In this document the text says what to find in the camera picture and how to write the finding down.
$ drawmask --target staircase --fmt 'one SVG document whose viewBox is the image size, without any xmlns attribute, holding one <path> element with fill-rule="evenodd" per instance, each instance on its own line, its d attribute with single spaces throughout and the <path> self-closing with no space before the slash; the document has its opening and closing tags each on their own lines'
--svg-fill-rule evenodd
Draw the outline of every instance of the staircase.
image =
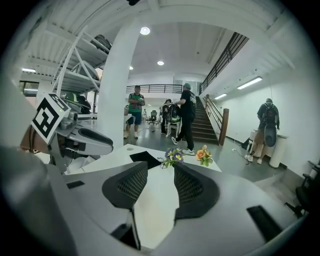
<svg viewBox="0 0 320 256">
<path fill-rule="evenodd" d="M 191 124 L 193 140 L 218 145 L 218 139 L 199 97 L 196 97 L 195 118 Z"/>
</svg>

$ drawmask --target backpack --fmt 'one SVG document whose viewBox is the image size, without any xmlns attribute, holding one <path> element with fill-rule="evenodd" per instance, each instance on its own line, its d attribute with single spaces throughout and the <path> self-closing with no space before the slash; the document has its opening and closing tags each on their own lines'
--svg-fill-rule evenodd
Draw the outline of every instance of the backpack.
<svg viewBox="0 0 320 256">
<path fill-rule="evenodd" d="M 277 123 L 277 116 L 278 116 L 278 110 L 275 105 L 272 103 L 264 103 L 266 106 L 265 112 L 262 115 L 262 122 L 266 125 L 276 125 Z"/>
<path fill-rule="evenodd" d="M 166 115 L 166 121 L 168 123 L 178 123 L 181 121 L 181 117 L 179 116 L 180 108 L 177 105 L 170 105 L 168 109 L 168 114 Z"/>
</svg>

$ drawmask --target white pillar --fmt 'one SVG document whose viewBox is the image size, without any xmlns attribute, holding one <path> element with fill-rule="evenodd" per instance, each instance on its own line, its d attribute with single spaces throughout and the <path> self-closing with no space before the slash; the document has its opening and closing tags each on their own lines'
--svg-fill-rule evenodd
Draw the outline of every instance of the white pillar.
<svg viewBox="0 0 320 256">
<path fill-rule="evenodd" d="M 117 34 L 106 59 L 100 84 L 97 128 L 113 140 L 114 149 L 124 145 L 124 106 L 129 67 L 136 48 L 141 25 L 128 18 Z"/>
</svg>

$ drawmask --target stair railing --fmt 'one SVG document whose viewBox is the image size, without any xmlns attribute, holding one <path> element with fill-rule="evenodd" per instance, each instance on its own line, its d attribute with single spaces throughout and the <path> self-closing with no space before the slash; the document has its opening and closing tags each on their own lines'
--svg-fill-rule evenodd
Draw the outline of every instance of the stair railing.
<svg viewBox="0 0 320 256">
<path fill-rule="evenodd" d="M 217 106 L 210 99 L 207 94 L 203 97 L 205 102 L 205 111 L 208 114 L 209 118 L 212 116 L 217 124 L 217 129 L 214 131 L 217 135 L 219 134 L 218 142 L 219 145 L 223 146 L 225 143 L 225 138 L 227 134 L 228 120 L 229 120 L 229 109 L 224 108 L 223 114 L 220 113 Z"/>
</svg>

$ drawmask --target office chair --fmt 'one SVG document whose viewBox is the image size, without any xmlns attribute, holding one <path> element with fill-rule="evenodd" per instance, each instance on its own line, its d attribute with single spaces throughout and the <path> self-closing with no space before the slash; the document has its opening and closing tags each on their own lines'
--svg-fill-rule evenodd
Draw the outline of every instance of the office chair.
<svg viewBox="0 0 320 256">
<path fill-rule="evenodd" d="M 310 175 L 304 173 L 304 181 L 302 185 L 298 186 L 295 189 L 296 197 L 300 204 L 297 206 L 293 206 L 288 202 L 284 204 L 288 206 L 298 218 L 303 216 L 303 214 L 301 213 L 302 210 L 305 210 L 307 212 L 311 211 L 312 200 L 316 197 L 316 189 L 320 185 L 320 176 L 318 175 L 319 170 L 315 168 L 314 170 L 317 171 L 316 176 L 312 178 Z"/>
</svg>

